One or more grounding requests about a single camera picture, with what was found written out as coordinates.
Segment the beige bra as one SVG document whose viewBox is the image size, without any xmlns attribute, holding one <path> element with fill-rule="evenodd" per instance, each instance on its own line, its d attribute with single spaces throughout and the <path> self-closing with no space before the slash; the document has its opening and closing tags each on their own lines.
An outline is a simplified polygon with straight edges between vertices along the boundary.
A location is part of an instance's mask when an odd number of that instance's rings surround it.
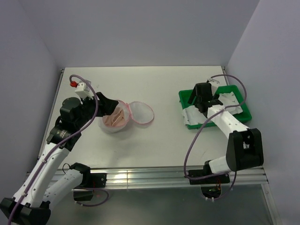
<svg viewBox="0 0 300 225">
<path fill-rule="evenodd" d="M 108 127 L 119 127 L 126 124 L 124 110 L 117 107 L 111 115 L 103 118 L 103 122 Z"/>
</svg>

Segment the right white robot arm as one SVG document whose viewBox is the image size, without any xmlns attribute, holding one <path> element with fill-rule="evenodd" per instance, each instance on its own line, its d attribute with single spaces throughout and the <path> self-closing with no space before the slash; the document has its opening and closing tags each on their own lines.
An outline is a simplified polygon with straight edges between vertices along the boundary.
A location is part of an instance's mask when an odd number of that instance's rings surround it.
<svg viewBox="0 0 300 225">
<path fill-rule="evenodd" d="M 212 121 L 228 139 L 225 156 L 207 161 L 200 171 L 198 179 L 209 183 L 220 174 L 262 166 L 264 163 L 261 132 L 239 122 L 227 109 L 241 106 L 241 103 L 226 106 L 213 94 L 217 89 L 212 81 L 198 83 L 188 100 L 207 118 L 199 131 Z"/>
</svg>

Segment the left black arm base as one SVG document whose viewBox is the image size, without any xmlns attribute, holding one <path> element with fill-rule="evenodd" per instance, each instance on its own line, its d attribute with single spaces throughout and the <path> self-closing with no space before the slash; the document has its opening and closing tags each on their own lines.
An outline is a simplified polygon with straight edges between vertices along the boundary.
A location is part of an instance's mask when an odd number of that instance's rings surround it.
<svg viewBox="0 0 300 225">
<path fill-rule="evenodd" d="M 106 198 L 106 173 L 91 173 L 88 180 L 73 190 L 73 199 L 77 202 L 89 202 L 96 197 Z"/>
</svg>

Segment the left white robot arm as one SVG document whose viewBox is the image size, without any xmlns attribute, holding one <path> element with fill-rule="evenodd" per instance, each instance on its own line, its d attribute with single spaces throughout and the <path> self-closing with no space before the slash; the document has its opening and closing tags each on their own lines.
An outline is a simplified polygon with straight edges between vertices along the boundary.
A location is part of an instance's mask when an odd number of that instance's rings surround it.
<svg viewBox="0 0 300 225">
<path fill-rule="evenodd" d="M 111 115 L 117 100 L 101 92 L 94 97 L 65 99 L 60 115 L 46 140 L 40 159 L 27 180 L 12 198 L 4 198 L 0 209 L 8 223 L 45 225 L 54 205 L 73 188 L 92 189 L 90 167 L 74 163 L 52 187 L 48 187 L 59 165 L 69 155 L 76 142 L 96 117 Z"/>
</svg>

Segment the mesh laundry bag pink trim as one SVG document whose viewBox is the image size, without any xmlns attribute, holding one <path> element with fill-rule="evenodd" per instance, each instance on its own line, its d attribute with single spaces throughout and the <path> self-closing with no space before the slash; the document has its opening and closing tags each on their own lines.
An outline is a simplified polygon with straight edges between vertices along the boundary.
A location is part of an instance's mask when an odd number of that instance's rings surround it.
<svg viewBox="0 0 300 225">
<path fill-rule="evenodd" d="M 154 111 L 146 103 L 134 101 L 131 103 L 125 103 L 118 100 L 120 107 L 124 110 L 126 124 L 119 127 L 108 127 L 104 124 L 103 118 L 101 117 L 98 121 L 98 126 L 106 133 L 117 133 L 124 129 L 130 121 L 135 122 L 138 125 L 148 125 L 154 120 Z"/>
</svg>

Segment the white cloth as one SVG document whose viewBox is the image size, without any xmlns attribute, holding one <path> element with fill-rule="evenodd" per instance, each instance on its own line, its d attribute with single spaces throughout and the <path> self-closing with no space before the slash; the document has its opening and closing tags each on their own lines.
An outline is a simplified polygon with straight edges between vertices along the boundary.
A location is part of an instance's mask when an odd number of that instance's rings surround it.
<svg viewBox="0 0 300 225">
<path fill-rule="evenodd" d="M 233 92 L 221 93 L 218 99 L 223 103 L 224 106 L 237 105 L 239 103 Z M 243 112 L 241 106 L 231 107 L 226 110 L 232 115 L 240 114 Z M 183 109 L 182 115 L 185 125 L 199 125 L 203 124 L 206 121 L 205 116 L 200 113 L 194 105 Z"/>
</svg>

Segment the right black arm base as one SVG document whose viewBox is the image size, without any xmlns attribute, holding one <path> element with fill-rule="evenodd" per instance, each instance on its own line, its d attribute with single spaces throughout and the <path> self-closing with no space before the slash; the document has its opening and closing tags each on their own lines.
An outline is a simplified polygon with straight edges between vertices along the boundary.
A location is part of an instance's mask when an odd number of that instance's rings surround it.
<svg viewBox="0 0 300 225">
<path fill-rule="evenodd" d="M 201 194 L 206 201 L 214 202 L 222 197 L 222 185 L 230 183 L 228 173 L 212 173 L 210 169 L 192 169 L 184 175 L 190 185 L 204 185 Z"/>
</svg>

